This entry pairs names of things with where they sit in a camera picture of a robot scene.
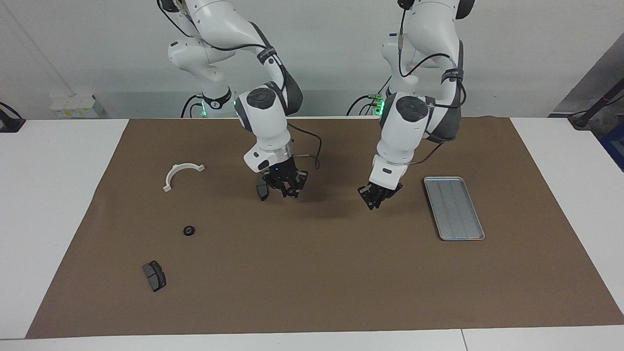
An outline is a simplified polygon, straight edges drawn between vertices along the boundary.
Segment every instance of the metal rod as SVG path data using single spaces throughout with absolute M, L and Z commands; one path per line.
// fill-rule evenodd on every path
M 570 122 L 576 129 L 587 127 L 589 120 L 602 110 L 609 102 L 611 102 L 622 90 L 624 90 L 624 78 L 620 80 L 608 93 L 606 93 L 598 102 L 596 102 L 587 112 L 579 118 L 572 119 Z

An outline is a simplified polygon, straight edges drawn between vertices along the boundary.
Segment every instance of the white table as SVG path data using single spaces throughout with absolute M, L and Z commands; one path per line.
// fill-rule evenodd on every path
M 0 339 L 25 337 L 127 122 L 29 121 L 18 134 L 0 134 Z M 513 123 L 623 309 L 624 174 L 591 133 L 566 120 Z M 604 351 L 623 345 L 624 326 L 614 326 L 3 340 L 0 350 Z

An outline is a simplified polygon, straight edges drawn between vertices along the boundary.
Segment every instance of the white wall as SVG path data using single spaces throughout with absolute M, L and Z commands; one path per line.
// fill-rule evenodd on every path
M 71 88 L 112 117 L 176 117 L 198 90 L 169 63 L 180 35 L 153 0 L 0 0 Z M 340 115 L 389 75 L 379 48 L 397 31 L 395 0 L 232 0 L 276 46 L 307 93 L 301 114 Z M 47 118 L 58 83 L 9 31 L 0 7 L 0 99 Z M 622 0 L 477 0 L 457 23 L 466 46 L 467 116 L 549 115 L 624 31 Z M 220 64 L 232 88 L 268 75 L 241 52 Z

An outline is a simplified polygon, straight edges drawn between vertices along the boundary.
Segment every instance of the black rubber grommet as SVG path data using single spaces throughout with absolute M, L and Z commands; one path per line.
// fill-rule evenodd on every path
M 187 237 L 190 237 L 194 233 L 195 233 L 195 227 L 194 226 L 190 225 L 190 226 L 184 228 L 184 235 L 186 235 Z

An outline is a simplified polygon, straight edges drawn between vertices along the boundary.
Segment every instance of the white plastic bracket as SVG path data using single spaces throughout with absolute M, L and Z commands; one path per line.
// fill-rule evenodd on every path
M 171 180 L 173 179 L 173 176 L 175 176 L 176 173 L 182 171 L 183 169 L 195 169 L 196 171 L 201 172 L 204 169 L 206 169 L 206 167 L 204 167 L 203 164 L 201 166 L 198 166 L 198 165 L 192 164 L 192 163 L 175 164 L 175 165 L 173 165 L 173 167 L 171 168 L 171 170 L 167 174 L 167 178 L 165 179 L 165 184 L 166 185 L 165 185 L 164 188 L 162 188 L 165 192 L 170 192 L 171 191 Z

